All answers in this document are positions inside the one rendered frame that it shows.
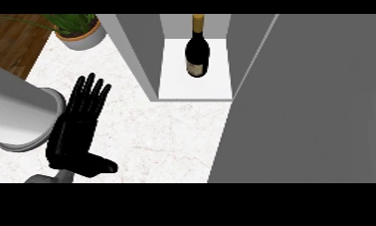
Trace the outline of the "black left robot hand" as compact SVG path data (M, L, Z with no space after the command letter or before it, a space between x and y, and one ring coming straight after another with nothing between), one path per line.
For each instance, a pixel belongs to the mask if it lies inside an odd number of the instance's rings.
M65 169L89 178L102 173L117 173L118 165L90 152L112 85L96 80L96 74L77 80L67 109L58 117L48 141L46 158L53 169Z

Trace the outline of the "grey open cabinet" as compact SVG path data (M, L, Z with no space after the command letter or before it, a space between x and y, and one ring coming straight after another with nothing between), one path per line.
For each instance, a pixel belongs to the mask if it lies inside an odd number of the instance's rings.
M275 14L102 14L112 42L154 102L230 102Z

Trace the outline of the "dark wine bottle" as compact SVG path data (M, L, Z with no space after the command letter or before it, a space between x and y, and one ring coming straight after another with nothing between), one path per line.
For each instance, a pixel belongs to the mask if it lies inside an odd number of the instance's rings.
M186 46L188 73L201 78L207 74L210 46L204 38L204 15L192 15L192 37Z

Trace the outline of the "dark grey cabinet door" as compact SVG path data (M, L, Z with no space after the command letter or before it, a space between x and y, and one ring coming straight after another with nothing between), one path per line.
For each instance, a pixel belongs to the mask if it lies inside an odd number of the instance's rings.
M279 16L208 179L376 182L376 15Z

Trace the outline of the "pale grey round appliance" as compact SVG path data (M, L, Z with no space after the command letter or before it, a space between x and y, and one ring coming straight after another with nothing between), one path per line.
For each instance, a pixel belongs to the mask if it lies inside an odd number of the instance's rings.
M0 148L25 152L48 140L67 107L62 94L0 68Z

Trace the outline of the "green potted plant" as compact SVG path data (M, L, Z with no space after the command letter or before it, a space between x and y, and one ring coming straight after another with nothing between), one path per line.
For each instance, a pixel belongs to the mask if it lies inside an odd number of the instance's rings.
M45 14L43 17L52 23L52 27L12 17L2 16L2 19L50 30L65 46L74 51L95 48L107 38L107 30L96 14Z

